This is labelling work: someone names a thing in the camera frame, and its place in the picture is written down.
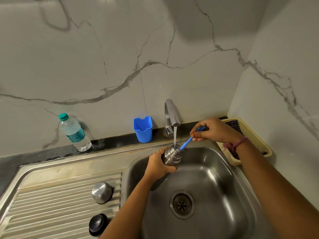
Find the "granite countertop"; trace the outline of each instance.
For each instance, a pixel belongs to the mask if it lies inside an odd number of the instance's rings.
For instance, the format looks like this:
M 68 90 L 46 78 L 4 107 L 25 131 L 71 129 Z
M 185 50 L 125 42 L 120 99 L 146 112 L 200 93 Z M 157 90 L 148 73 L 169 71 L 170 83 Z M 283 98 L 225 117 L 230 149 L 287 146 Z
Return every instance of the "granite countertop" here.
M 190 130 L 197 122 L 190 122 L 182 124 L 177 129 L 177 137 L 189 136 Z M 152 141 L 167 140 L 168 138 L 164 135 L 164 128 L 157 128 L 153 130 Z M 10 181 L 13 179 L 18 168 L 23 165 L 32 163 L 47 162 L 51 160 L 64 159 L 66 157 L 95 153 L 111 148 L 119 148 L 123 146 L 133 145 L 140 143 L 135 133 L 121 135 L 117 137 L 109 137 L 98 140 L 93 140 L 92 147 L 85 151 L 79 152 L 73 145 L 67 145 L 57 148 L 48 148 L 41 151 L 18 154 L 10 157 L 0 158 L 0 194 L 2 195 Z

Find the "bottle label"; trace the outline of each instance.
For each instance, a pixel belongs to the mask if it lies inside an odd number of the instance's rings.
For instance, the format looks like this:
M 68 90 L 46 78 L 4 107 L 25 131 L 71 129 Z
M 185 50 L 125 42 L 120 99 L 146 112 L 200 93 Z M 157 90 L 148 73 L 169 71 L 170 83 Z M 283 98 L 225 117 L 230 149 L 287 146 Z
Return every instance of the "bottle label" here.
M 71 140 L 71 142 L 79 142 L 85 137 L 85 133 L 82 128 L 80 128 L 80 130 L 78 130 L 76 133 L 66 136 Z

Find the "drain strainer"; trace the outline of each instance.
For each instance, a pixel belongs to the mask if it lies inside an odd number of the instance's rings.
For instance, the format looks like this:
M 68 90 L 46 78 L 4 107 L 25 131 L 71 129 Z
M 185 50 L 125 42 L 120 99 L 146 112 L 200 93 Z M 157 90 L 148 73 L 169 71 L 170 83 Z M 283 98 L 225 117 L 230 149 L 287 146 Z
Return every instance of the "drain strainer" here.
M 192 195 L 185 190 L 178 190 L 172 194 L 169 201 L 172 213 L 179 219 L 190 218 L 195 211 L 195 202 Z

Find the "faucet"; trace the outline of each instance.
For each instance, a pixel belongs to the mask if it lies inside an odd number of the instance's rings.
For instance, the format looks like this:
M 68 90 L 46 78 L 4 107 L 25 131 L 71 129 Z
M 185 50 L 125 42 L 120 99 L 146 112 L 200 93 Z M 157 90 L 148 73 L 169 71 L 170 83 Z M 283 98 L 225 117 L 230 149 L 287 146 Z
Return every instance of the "faucet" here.
M 165 120 L 164 129 L 167 137 L 171 138 L 174 136 L 174 131 L 172 127 L 180 126 L 181 122 L 177 116 L 176 106 L 171 99 L 165 100 Z

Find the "blue cup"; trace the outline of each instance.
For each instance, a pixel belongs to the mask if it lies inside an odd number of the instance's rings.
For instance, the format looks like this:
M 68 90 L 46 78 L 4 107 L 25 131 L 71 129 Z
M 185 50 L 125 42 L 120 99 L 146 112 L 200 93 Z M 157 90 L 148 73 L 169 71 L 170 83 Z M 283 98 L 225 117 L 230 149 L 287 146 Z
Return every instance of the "blue cup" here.
M 145 117 L 144 119 L 134 119 L 134 131 L 138 140 L 142 143 L 147 143 L 152 140 L 152 119 L 151 117 Z

